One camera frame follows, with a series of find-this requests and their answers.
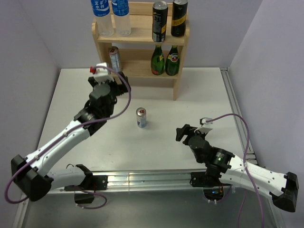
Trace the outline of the silver can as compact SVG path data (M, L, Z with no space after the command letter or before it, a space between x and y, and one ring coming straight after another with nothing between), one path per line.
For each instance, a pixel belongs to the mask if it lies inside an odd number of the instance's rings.
M136 121L137 121L137 125L140 128L144 128L147 124L147 119L146 119L147 115L146 115L146 110L143 107L139 107L136 110Z
M118 47L109 47L108 53L111 60L112 69L114 69L116 72L122 72L122 64Z

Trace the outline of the water bottle blue label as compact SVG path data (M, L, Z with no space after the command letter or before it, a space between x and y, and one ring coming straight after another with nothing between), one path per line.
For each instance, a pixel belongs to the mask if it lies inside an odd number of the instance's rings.
M121 37L131 34L131 22L128 0L112 0L112 11L116 32Z
M110 37L114 33L112 25L112 18L110 13L110 6L108 0L90 0L95 16L99 35L102 37Z

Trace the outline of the black can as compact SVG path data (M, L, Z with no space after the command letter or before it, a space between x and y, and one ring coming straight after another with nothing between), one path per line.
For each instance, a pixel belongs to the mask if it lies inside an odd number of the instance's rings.
M187 0L174 0L172 4L171 35L183 37L186 30Z
M152 9L152 39L161 43L165 40L167 28L168 4L158 1L153 4Z

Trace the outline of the black can front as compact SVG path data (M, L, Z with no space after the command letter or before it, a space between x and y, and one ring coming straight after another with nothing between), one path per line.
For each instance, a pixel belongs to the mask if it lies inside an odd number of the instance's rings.
M187 0L174 0L172 4L171 35L183 37L186 30Z

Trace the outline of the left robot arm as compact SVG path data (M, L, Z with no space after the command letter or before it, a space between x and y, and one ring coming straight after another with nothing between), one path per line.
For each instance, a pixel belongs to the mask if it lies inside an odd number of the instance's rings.
M95 134L108 120L119 117L126 111L124 108L118 114L113 114L117 97L131 93L128 78L124 73L116 73L121 84L112 78L111 75L114 73L108 69L99 73L94 68L93 76L88 79L93 90L84 108L75 115L69 125L35 152L26 157L16 155L11 160L12 177L4 192L8 203L15 203L8 197L12 183L15 183L31 201L37 201L50 190L60 187L87 190L92 186L93 173L82 164L56 172L51 172L51 168L70 150Z

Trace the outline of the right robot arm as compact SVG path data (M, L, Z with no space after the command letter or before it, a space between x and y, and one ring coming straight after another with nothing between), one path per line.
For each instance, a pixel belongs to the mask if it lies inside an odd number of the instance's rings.
M196 162L206 167L205 171L190 174L191 186L212 188L223 184L257 191L271 199L276 207L295 212L299 190L296 174L278 173L244 163L237 155L211 146L205 139L209 131L209 128L197 128L188 124L176 129L176 141L188 146Z

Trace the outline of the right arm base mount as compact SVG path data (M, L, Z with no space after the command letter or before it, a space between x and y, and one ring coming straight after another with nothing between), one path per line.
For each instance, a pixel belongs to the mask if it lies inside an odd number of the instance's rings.
M223 184L219 179L207 176L205 171L191 172L190 185L194 188L202 188L203 199L208 204L217 205L232 192L232 185Z

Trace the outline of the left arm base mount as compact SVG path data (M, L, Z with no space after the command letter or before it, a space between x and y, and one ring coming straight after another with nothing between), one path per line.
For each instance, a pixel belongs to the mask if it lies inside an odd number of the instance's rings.
M87 185L78 185L78 186L66 186L64 191L79 191L80 193L74 193L74 202L76 206L83 209L99 209L106 205L107 198L99 190L106 190L108 184L107 175L97 175L92 176L92 179L88 182ZM103 204L100 206L89 207L89 204L92 204L97 197L104 200Z

